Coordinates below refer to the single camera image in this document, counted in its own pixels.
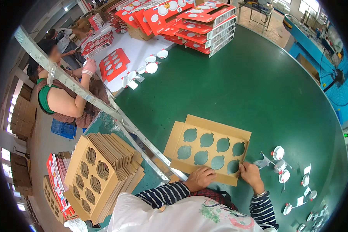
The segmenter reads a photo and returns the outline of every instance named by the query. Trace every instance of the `hair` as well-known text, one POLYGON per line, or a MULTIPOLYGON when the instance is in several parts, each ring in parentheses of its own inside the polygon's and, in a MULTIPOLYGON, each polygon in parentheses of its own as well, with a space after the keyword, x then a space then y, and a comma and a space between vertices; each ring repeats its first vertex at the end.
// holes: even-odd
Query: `hair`
MULTIPOLYGON (((51 53, 51 50, 54 46, 57 46, 57 41, 54 39, 42 39, 37 45, 45 52, 46 55, 51 53)), ((34 76, 35 79, 38 79, 37 68, 39 64, 34 60, 31 56, 28 58, 28 67, 27 67, 27 75, 34 76)))
POLYGON ((53 36, 55 35, 55 33, 56 33, 56 30, 54 30, 54 29, 52 28, 52 29, 50 29, 50 30, 48 31, 48 33, 46 34, 45 38, 46 38, 46 39, 52 39, 53 36))

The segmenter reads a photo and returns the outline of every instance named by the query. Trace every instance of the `wristwatch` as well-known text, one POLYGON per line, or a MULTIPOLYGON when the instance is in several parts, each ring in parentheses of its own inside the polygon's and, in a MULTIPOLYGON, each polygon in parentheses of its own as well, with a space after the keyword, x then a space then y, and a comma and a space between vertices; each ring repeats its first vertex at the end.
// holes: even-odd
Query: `wristwatch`
POLYGON ((263 196, 263 195, 266 194, 266 193, 267 193, 267 190, 264 190, 264 192, 262 192, 262 193, 260 193, 260 194, 257 194, 257 195, 254 195, 254 197, 255 197, 255 198, 261 197, 261 196, 263 196))

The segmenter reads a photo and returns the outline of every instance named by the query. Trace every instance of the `worker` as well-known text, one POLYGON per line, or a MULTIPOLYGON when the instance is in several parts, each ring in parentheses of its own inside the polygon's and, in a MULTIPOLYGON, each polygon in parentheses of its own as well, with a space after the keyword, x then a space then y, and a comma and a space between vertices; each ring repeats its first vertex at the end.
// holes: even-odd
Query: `worker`
MULTIPOLYGON (((37 44, 47 55, 49 60, 60 65, 60 52, 53 39, 42 39, 37 44)), ((73 77, 84 88, 97 98, 109 105, 108 96, 103 82, 92 79, 96 70, 94 59, 89 59, 84 67, 64 71, 73 77)), ((28 76, 37 80, 37 98, 40 108, 58 121, 76 123, 78 127, 87 128, 98 115, 100 109, 86 102, 81 96, 74 93, 60 81, 54 80, 51 87, 47 85, 48 71, 42 68, 32 57, 28 59, 28 76)))
POLYGON ((90 34, 75 29, 61 28, 58 31, 50 29, 46 34, 46 38, 57 39, 59 51, 62 53, 61 58, 63 58, 63 60, 68 63, 72 67, 72 69, 78 69, 81 66, 76 60, 83 64, 85 62, 85 58, 81 55, 81 52, 76 52, 75 49, 77 48, 77 46, 70 40, 70 35, 72 35, 72 33, 83 37, 90 34))
POLYGON ((184 182, 165 184, 136 195, 121 193, 108 232, 277 231, 279 225, 258 167, 244 162, 239 169, 242 179, 254 190, 251 216, 240 213, 228 194, 224 197, 206 188, 217 175, 211 168, 200 167, 184 182))

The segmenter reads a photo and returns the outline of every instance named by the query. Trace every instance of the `blue plastic crate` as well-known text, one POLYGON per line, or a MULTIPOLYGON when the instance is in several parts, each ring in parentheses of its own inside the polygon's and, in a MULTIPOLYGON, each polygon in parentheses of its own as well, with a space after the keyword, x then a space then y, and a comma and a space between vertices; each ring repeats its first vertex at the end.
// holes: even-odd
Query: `blue plastic crate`
POLYGON ((56 119, 53 119, 50 131, 65 138, 74 139, 76 136, 76 129, 77 126, 62 123, 56 119))

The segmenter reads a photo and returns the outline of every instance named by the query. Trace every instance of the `striped sleeve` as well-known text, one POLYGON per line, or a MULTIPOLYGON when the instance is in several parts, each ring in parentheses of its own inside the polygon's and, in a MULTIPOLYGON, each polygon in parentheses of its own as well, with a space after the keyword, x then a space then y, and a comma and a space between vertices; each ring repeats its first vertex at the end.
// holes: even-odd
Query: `striped sleeve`
POLYGON ((164 205, 172 205, 175 202, 188 197, 190 191, 182 182, 173 182, 157 188, 151 188, 140 192, 135 196, 152 206, 154 209, 161 208, 164 205))
POLYGON ((279 225, 276 223, 275 213, 273 206, 269 199, 269 192, 267 191, 261 197, 252 197, 250 203, 250 214, 251 217, 264 229, 277 229, 279 225))

